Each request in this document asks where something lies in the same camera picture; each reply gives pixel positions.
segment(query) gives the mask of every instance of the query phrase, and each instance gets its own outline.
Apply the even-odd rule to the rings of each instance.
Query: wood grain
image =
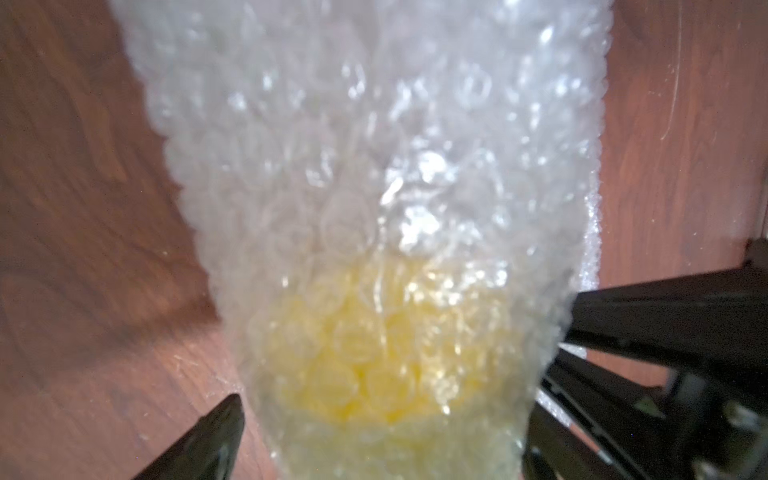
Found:
[[[614,4],[601,286],[740,265],[768,163],[768,4]],[[591,353],[643,384],[666,371]]]
[[[768,154],[768,4],[614,12],[601,282],[734,266]],[[0,105],[0,478],[131,478],[241,386],[105,3],[0,2]],[[274,478],[250,412],[235,478]]]
[[[0,478],[131,478],[240,382],[106,5],[0,38]],[[249,415],[235,478],[272,479]]]

